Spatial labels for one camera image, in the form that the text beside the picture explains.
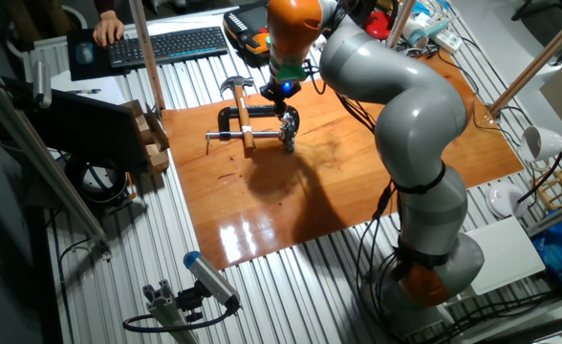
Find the hammer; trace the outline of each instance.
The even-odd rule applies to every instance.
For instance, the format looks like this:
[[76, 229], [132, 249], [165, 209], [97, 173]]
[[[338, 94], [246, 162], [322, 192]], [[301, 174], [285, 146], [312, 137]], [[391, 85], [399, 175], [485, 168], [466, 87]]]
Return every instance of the hammer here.
[[232, 93], [236, 100], [236, 107], [239, 110], [239, 123], [241, 123], [241, 131], [243, 132], [243, 147], [245, 148], [246, 155], [255, 150], [255, 142], [253, 141], [253, 133], [251, 124], [249, 123], [249, 112], [245, 106], [245, 99], [243, 97], [243, 87], [253, 86], [252, 78], [244, 78], [242, 76], [231, 76], [221, 87], [221, 92], [232, 87]]

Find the wooden tabletop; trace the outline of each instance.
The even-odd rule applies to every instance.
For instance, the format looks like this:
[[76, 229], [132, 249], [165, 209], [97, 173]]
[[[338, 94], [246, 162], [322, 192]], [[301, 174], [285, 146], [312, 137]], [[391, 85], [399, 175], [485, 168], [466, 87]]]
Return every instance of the wooden tabletop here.
[[[475, 114], [479, 125], [494, 126], [459, 70], [437, 56], [425, 62], [462, 94], [467, 117]], [[259, 95], [246, 102], [270, 105]], [[368, 220], [389, 182], [372, 134], [343, 109], [332, 90], [320, 96], [305, 82], [288, 104], [300, 114], [295, 152], [287, 153], [277, 139], [256, 140], [251, 159], [244, 158], [240, 140], [213, 140], [206, 153], [205, 133], [218, 130], [219, 111], [234, 106], [234, 100], [163, 113], [201, 253], [216, 269]], [[383, 107], [363, 105], [375, 118]], [[230, 123], [239, 131], [237, 119]], [[278, 130], [279, 124], [276, 118], [251, 121], [253, 130]], [[447, 146], [443, 160], [459, 171], [467, 187], [523, 168], [497, 130], [477, 129], [472, 121]]]

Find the black keyboard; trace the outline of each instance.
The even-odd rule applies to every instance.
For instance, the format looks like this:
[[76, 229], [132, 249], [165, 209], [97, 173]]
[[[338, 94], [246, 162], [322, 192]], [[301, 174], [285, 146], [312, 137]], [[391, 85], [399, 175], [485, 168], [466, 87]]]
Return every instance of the black keyboard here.
[[[157, 34], [150, 38], [156, 64], [227, 54], [224, 34], [219, 27]], [[145, 65], [137, 38], [124, 39], [109, 46], [109, 60], [111, 68]]]

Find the person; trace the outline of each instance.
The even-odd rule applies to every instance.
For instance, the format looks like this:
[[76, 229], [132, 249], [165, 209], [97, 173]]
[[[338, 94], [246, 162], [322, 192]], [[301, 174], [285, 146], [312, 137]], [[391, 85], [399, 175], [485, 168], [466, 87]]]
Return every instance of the person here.
[[95, 0], [100, 21], [94, 28], [93, 38], [102, 48], [114, 44], [124, 35], [124, 24], [118, 19], [113, 7], [113, 0]]

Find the white lamp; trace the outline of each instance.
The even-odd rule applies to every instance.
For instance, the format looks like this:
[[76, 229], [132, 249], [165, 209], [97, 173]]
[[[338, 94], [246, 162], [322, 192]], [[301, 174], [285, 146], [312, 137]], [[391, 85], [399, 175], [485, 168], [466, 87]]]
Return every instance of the white lamp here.
[[559, 156], [549, 172], [540, 179], [538, 185], [525, 195], [519, 187], [512, 183], [496, 183], [489, 188], [486, 195], [487, 206], [499, 218], [513, 215], [519, 219], [523, 216], [528, 208], [523, 201], [547, 180], [561, 161], [562, 136], [548, 129], [531, 126], [523, 132], [519, 152], [526, 162], [546, 160], [557, 154]]

